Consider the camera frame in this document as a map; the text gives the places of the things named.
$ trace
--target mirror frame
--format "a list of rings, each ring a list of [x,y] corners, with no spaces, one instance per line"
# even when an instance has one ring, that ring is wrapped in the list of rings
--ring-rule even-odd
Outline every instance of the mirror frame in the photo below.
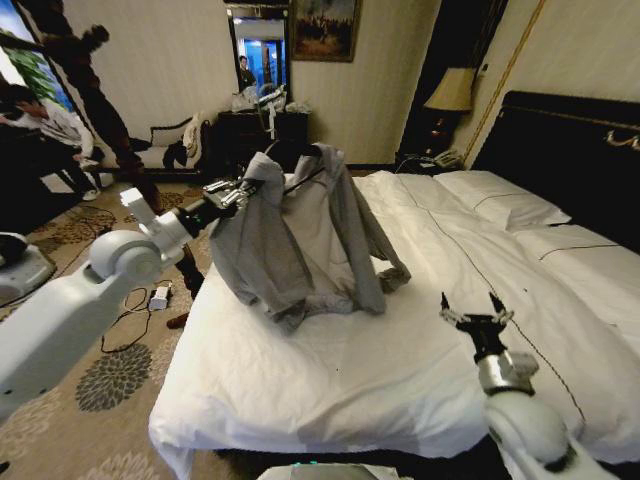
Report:
[[[233,48],[233,65],[236,70],[236,78],[238,80],[238,91],[240,91],[240,64],[238,62],[238,39],[236,38],[234,18],[257,18],[261,20],[283,20],[284,21],[284,51],[286,75],[285,83],[287,85],[287,102],[292,99],[291,95],[291,42],[289,39],[289,13],[291,6],[287,0],[276,0],[272,3],[239,3],[225,2],[227,9],[227,19],[229,21],[229,35],[231,36],[231,45]]]

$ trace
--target white bedsheet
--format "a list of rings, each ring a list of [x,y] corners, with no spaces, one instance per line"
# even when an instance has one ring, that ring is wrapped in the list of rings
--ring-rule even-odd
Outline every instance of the white bedsheet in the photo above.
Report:
[[[449,457],[486,434],[471,340],[438,312],[441,291],[454,309],[491,312],[489,287],[425,208],[515,310],[586,426],[540,358],[539,397],[597,458],[640,458],[640,359],[575,294],[431,178],[380,172],[357,183],[412,280],[387,297],[382,316],[311,317],[285,337],[212,267],[149,419],[151,440],[179,478],[188,478],[195,449]],[[501,338],[532,351],[514,325]]]
[[[579,225],[515,237],[640,355],[640,255]]]

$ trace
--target table lamp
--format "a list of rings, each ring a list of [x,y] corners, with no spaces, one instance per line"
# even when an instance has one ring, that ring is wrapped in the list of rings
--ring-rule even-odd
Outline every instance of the table lamp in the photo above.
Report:
[[[451,133],[460,118],[455,112],[471,110],[471,84],[474,77],[474,68],[448,68],[438,88],[424,104],[424,108],[440,113],[430,131],[430,144],[425,151],[427,155],[435,156],[449,146]]]

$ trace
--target mirror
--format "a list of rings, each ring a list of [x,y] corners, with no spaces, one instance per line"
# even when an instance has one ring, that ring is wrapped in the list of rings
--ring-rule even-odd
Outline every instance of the mirror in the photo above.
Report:
[[[255,85],[262,97],[289,81],[288,5],[228,5],[238,91]]]

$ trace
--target curtain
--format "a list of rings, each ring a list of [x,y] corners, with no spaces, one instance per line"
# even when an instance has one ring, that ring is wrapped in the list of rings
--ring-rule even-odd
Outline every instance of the curtain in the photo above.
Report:
[[[422,73],[400,143],[400,152],[423,152],[429,126],[439,116],[425,110],[449,67],[478,68],[508,0],[442,0]]]

